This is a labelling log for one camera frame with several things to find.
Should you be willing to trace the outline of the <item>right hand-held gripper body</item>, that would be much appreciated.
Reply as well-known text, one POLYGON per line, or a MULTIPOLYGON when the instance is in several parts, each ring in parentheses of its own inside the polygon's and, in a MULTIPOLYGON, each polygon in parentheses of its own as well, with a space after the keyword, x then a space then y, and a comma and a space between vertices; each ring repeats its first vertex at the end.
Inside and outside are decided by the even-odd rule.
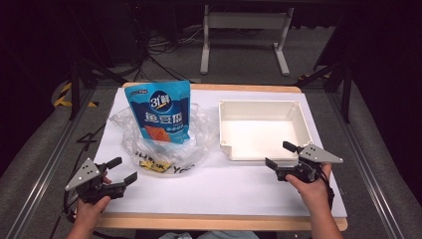
POLYGON ((297 153, 298 164, 293 167, 279 167, 275 173, 279 181, 286 181, 288 174, 295 176, 304 183, 312 183, 323 177, 324 163, 343 163, 343 159, 312 143, 301 146, 302 151, 297 153))

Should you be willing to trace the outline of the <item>person's right hand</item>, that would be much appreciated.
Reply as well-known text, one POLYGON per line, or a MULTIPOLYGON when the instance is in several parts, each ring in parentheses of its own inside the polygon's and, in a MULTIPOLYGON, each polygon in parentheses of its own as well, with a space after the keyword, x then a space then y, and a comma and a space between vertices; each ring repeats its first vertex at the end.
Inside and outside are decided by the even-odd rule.
POLYGON ((311 217, 328 215, 331 212, 326 184, 322 177, 312 183, 304 183, 288 174, 286 180, 299 192, 311 217))

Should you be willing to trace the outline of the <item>yellow black hazard tape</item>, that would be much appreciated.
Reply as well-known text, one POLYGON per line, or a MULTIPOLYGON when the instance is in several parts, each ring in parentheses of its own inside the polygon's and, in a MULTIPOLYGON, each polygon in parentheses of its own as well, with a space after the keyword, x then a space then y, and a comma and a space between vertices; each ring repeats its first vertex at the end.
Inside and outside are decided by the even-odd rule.
POLYGON ((71 107, 73 104, 71 101, 66 101, 65 97, 68 94, 68 92, 71 90, 72 83, 66 82, 63 88, 61 89, 57 99, 54 101, 53 106, 54 107, 71 107))

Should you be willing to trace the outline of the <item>black tape mark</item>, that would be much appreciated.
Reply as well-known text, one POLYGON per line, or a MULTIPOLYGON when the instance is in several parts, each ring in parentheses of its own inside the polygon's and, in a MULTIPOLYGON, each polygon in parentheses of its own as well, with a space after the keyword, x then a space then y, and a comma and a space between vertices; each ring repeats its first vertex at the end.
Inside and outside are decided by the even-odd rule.
POLYGON ((77 140, 77 143, 95 143, 95 134, 92 132, 88 132, 87 134, 85 134, 84 136, 80 137, 77 140))

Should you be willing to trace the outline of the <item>white plastic box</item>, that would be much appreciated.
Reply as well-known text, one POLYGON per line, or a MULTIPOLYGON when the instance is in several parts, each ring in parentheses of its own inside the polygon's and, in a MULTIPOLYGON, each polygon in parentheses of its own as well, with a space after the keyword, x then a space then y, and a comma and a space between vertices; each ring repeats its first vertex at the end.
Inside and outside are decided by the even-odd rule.
POLYGON ((316 130, 298 101, 223 100, 219 103, 220 147, 231 160, 293 161, 283 142, 314 142, 316 130))

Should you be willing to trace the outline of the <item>white metal stand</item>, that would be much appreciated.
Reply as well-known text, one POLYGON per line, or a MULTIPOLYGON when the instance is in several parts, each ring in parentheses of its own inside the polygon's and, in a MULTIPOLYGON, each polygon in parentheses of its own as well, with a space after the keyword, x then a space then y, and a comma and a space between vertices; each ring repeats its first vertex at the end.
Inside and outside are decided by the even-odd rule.
POLYGON ((295 9, 289 8, 282 13, 247 13, 247 12, 215 12, 209 5, 204 7, 203 17, 203 48, 200 73, 206 75, 209 69, 211 29, 257 29, 280 30, 278 42, 273 44, 279 67, 283 76, 290 74, 283 49, 287 39, 295 9))

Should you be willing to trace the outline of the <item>white paper sheet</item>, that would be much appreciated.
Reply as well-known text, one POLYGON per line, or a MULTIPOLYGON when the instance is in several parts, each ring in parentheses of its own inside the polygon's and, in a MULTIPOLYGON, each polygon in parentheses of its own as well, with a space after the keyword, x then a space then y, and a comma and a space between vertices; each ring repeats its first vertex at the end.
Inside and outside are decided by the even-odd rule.
POLYGON ((112 181, 122 180, 134 172, 138 175, 124 197, 109 205, 108 212, 189 216, 307 215, 298 192, 289 183, 279 181, 265 160, 231 160, 221 149, 219 103, 223 100, 298 101, 305 106, 310 124, 316 130, 315 141, 311 143, 320 143, 303 94, 194 90, 192 104, 198 104, 211 116, 218 134, 205 159, 185 173, 159 174, 141 169, 131 161, 122 145, 123 128, 111 120, 107 122, 95 160, 122 158, 121 165, 108 174, 112 181))

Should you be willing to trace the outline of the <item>black metal stand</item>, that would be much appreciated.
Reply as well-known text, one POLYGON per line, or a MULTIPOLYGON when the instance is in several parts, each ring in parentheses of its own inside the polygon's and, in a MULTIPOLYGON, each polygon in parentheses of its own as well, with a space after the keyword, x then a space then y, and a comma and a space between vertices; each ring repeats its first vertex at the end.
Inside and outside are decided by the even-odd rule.
POLYGON ((82 100, 80 95, 80 83, 83 83, 87 89, 94 89, 98 84, 98 77, 93 70, 103 74, 107 79, 111 79, 121 86, 126 83, 126 79, 118 76, 116 73, 100 66, 92 61, 83 58, 75 58, 71 69, 71 92, 72 92, 72 112, 70 120, 73 120, 82 110, 82 100))
POLYGON ((346 61, 340 61, 326 66, 309 76, 302 75, 299 80, 294 83, 294 87, 304 87, 313 81, 321 79, 325 75, 328 75, 328 78, 323 85, 323 89, 326 93, 334 93, 339 86, 342 86, 340 112, 344 121, 350 123, 349 102, 352 78, 349 65, 346 61))

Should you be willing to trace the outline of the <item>aluminium rail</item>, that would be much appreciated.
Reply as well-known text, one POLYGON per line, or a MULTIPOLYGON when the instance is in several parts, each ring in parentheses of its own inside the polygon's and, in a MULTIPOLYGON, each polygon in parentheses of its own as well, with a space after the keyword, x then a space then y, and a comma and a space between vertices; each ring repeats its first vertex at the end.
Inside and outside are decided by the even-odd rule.
POLYGON ((68 142, 94 93, 94 90, 86 90, 82 94, 82 97, 80 98, 80 109, 76 112, 74 117, 66 123, 66 126, 64 127, 60 138, 57 140, 51 155, 49 156, 47 162, 44 164, 41 174, 38 176, 35 184, 31 187, 31 192, 26 198, 26 201, 23 204, 18 216, 14 220, 14 223, 9 229, 6 239, 20 239, 22 237, 23 232, 25 231, 29 221, 34 215, 35 210, 42 200, 53 178, 53 175, 61 162, 65 148, 68 145, 68 142))
POLYGON ((366 186, 366 189, 371 198, 381 222, 386 230, 389 239, 404 239, 404 235, 400 226, 385 198, 385 195, 375 178, 375 175, 367 161, 367 158, 356 138, 355 133, 349 123, 345 121, 341 113, 340 101, 334 94, 327 95, 328 101, 333 108, 339 124, 347 138, 348 143, 354 154, 354 161, 361 175, 361 178, 366 186))

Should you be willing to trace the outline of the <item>clear plastic bag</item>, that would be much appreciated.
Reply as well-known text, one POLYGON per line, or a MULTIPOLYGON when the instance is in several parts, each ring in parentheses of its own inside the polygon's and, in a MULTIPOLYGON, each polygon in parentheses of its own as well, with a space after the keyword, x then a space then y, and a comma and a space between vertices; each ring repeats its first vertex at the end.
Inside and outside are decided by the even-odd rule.
POLYGON ((182 144, 144 138, 130 108, 114 114, 110 120, 123 128, 122 145, 141 169, 159 174, 185 173, 205 159, 218 134, 211 116, 198 104, 190 106, 190 138, 182 144))

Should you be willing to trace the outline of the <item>blue snack pouch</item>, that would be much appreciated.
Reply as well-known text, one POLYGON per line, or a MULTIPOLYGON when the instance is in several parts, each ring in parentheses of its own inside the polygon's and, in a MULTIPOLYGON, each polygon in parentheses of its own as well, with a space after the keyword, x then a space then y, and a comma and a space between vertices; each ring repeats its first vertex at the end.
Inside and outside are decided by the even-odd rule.
POLYGON ((189 81, 141 84, 124 92, 144 138, 179 144, 190 138, 189 81))

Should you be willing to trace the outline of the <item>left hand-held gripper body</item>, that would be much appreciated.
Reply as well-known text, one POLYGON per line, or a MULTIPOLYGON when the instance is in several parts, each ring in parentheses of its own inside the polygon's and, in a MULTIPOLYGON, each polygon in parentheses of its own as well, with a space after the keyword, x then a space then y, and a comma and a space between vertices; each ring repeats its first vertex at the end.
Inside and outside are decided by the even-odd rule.
POLYGON ((82 201, 91 204, 97 203, 104 196, 109 196, 110 199, 122 198, 126 185, 124 182, 106 184, 106 171, 106 163, 97 164, 88 158, 68 182, 65 190, 70 192, 75 189, 82 201))

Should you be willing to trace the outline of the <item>person's left hand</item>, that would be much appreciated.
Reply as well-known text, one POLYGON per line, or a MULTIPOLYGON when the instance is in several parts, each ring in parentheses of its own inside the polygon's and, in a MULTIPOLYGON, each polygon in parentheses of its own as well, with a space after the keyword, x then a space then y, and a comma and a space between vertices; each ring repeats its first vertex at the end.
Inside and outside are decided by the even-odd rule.
POLYGON ((93 231, 100 220, 102 212, 106 209, 109 203, 109 196, 104 196, 95 204, 85 203, 79 199, 74 226, 83 231, 93 231))

